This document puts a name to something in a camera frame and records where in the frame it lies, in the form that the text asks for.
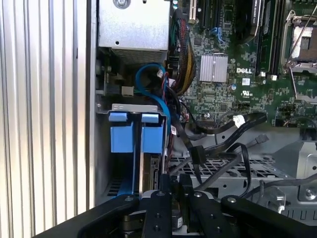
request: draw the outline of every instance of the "pcie slot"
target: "pcie slot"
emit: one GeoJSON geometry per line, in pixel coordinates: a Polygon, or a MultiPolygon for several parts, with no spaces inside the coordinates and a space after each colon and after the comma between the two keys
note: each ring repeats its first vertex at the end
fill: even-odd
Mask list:
{"type": "Polygon", "coordinates": [[[284,29],[284,14],[285,14],[285,2],[284,0],[277,0],[277,11],[276,11],[276,21],[274,25],[274,37],[271,50],[271,64],[270,64],[270,73],[278,75],[278,69],[280,64],[280,49],[284,29]]]}
{"type": "Polygon", "coordinates": [[[211,27],[211,1],[200,0],[198,4],[197,14],[200,21],[200,27],[203,29],[210,29],[211,27]]]}
{"type": "Polygon", "coordinates": [[[219,27],[220,26],[220,10],[221,4],[220,0],[214,0],[212,4],[212,25],[211,28],[219,27]]]}
{"type": "Polygon", "coordinates": [[[190,0],[189,19],[196,20],[197,0],[190,0]]]}

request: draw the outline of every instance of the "cable connector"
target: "cable connector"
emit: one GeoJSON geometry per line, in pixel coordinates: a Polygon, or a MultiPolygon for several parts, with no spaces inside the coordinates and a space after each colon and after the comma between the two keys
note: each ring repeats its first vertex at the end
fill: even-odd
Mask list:
{"type": "Polygon", "coordinates": [[[190,153],[191,153],[194,165],[202,165],[206,163],[207,159],[205,155],[205,149],[203,148],[202,145],[193,147],[190,153]]]}
{"type": "Polygon", "coordinates": [[[256,137],[255,140],[258,144],[261,144],[261,143],[267,142],[269,138],[266,134],[261,134],[258,137],[256,137]]]}

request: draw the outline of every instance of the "wire bundle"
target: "wire bundle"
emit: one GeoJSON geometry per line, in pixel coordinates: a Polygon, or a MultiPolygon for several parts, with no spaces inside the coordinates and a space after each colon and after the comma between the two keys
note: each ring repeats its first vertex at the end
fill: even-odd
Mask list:
{"type": "Polygon", "coordinates": [[[171,41],[175,45],[177,40],[179,43],[179,72],[172,88],[178,96],[187,91],[196,75],[196,63],[189,33],[190,28],[186,20],[174,16],[171,41]]]}

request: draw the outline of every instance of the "blue connector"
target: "blue connector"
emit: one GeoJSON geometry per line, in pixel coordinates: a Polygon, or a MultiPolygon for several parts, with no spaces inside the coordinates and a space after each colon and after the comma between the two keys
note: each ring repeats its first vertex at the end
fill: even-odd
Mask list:
{"type": "Polygon", "coordinates": [[[222,29],[220,27],[215,27],[210,31],[211,35],[215,35],[218,38],[218,41],[223,44],[224,41],[222,40],[222,29]]]}

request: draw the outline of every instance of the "capacitor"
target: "capacitor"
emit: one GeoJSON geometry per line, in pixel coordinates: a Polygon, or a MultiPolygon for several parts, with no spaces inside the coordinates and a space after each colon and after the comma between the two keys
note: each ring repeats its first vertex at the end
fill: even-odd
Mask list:
{"type": "Polygon", "coordinates": [[[235,91],[235,90],[237,89],[237,85],[232,84],[232,85],[230,86],[230,89],[231,89],[232,91],[235,91]]]}

